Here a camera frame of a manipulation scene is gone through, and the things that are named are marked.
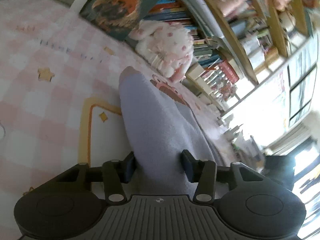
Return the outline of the lavender and mauve cloth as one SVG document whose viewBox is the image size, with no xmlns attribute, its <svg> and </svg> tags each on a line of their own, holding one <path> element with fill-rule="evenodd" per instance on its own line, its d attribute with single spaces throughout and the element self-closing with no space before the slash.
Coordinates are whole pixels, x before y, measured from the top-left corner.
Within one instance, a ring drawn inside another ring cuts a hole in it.
<svg viewBox="0 0 320 240">
<path fill-rule="evenodd" d="M 119 95 L 124 125 L 138 169 L 138 193 L 192 196 L 190 183 L 180 163 L 183 150 L 195 159 L 221 163 L 191 109 L 156 88 L 133 67 L 119 78 Z"/>
</svg>

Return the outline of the white wooden bookshelf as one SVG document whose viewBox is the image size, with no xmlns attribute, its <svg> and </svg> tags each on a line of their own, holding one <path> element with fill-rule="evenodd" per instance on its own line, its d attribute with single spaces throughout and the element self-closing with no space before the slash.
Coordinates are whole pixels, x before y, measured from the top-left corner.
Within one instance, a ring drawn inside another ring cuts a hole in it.
<svg viewBox="0 0 320 240">
<path fill-rule="evenodd" d="M 254 64 L 241 42 L 266 32 L 279 55 L 289 60 L 290 115 L 311 107 L 318 58 L 318 37 L 303 0 L 160 0 L 145 16 L 169 23 L 194 19 L 204 35 L 221 44 L 233 56 L 242 74 L 253 84 L 258 80 Z"/>
</svg>

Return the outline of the pink white plush bunny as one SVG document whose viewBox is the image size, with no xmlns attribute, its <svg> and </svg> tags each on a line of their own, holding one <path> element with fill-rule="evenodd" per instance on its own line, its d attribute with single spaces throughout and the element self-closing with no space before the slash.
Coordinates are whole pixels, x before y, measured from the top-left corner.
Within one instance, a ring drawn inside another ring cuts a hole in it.
<svg viewBox="0 0 320 240">
<path fill-rule="evenodd" d="M 159 74 L 180 82 L 193 60 L 193 37 L 180 23 L 140 21 L 129 38 L 137 41 L 136 52 Z"/>
</svg>

